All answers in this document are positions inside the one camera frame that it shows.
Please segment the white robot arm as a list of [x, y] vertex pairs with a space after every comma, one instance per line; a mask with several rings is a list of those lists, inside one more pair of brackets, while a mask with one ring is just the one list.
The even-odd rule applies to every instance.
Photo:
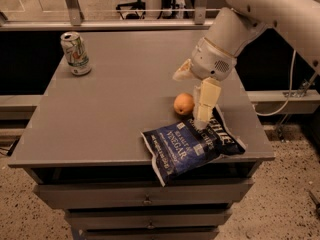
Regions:
[[244, 47], [266, 29], [274, 29], [320, 74], [320, 0], [226, 0], [191, 57], [174, 73], [175, 80], [199, 79], [194, 88], [193, 118], [204, 129]]

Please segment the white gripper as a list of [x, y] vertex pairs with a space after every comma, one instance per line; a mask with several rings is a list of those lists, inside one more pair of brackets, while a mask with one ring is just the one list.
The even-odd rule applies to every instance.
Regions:
[[173, 74], [175, 81], [192, 79], [193, 73], [204, 79], [193, 90], [193, 118], [196, 128], [208, 125], [221, 93], [219, 81], [228, 77], [236, 62], [236, 58], [220, 51], [206, 38], [201, 38], [192, 51], [191, 60], [187, 59]]

